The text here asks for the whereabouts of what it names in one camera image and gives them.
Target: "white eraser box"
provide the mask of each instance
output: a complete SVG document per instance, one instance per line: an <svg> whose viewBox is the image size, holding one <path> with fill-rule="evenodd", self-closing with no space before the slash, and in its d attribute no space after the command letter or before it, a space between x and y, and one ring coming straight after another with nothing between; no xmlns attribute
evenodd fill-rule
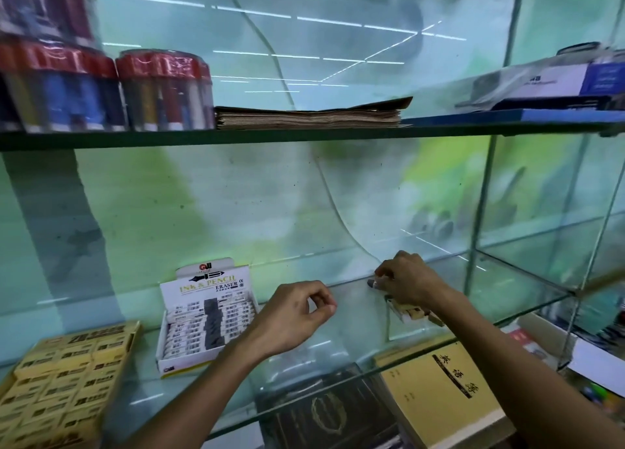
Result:
<svg viewBox="0 0 625 449"><path fill-rule="evenodd" d="M233 264L234 260L231 258L222 258L185 266L176 272L175 281L161 283L160 292L165 303L165 312L156 346L156 365L161 377L189 370L214 360L224 347L223 344L212 348L202 346L188 355L185 353L172 355L171 343L168 343L170 326L183 327L195 321L202 322L204 324L202 330L205 331L205 327L209 328L215 324L213 328L216 329L217 335L219 332L222 333L224 337L220 342L225 344L241 331L241 328L238 328L237 333L228 334L228 331L224 329L223 322L228 320L222 321L221 319L226 318L224 315L226 310L230 313L233 308L245 306L246 309L253 310L251 317L258 312L258 303L249 277L249 267L232 267ZM214 312L210 313L207 310L207 315L203 315L208 304L214 305Z"/></svg>

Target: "brown paper stack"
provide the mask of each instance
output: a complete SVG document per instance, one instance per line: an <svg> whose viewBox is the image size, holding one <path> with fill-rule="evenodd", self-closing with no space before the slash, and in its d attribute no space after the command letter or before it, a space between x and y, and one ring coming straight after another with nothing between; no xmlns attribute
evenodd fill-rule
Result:
<svg viewBox="0 0 625 449"><path fill-rule="evenodd" d="M219 129L394 128L412 97L320 111L216 107Z"/></svg>

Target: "right hand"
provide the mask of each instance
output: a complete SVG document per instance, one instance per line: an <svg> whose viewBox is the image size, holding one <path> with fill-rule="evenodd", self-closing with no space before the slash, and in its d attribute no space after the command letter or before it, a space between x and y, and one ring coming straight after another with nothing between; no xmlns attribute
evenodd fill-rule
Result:
<svg viewBox="0 0 625 449"><path fill-rule="evenodd" d="M398 303L413 304L439 312L443 294L453 291L423 259L400 250L376 270L376 283Z"/></svg>

